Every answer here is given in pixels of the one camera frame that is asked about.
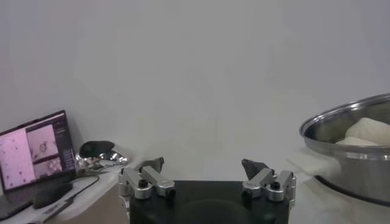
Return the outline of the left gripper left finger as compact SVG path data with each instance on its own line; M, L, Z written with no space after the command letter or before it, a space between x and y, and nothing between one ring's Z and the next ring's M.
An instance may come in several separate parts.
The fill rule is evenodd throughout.
M158 196L167 200L175 197L176 186L173 180L161 174L165 160L163 157L143 161L135 168L122 168L118 174L119 196L137 200L148 200L155 189Z

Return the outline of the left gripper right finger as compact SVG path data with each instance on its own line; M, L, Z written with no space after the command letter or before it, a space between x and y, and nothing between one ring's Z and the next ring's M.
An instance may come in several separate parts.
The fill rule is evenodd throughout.
M292 171L283 170L279 174L265 163L242 159L241 165L248 177L243 182L243 197L253 200L265 195L269 201L295 201L296 176Z

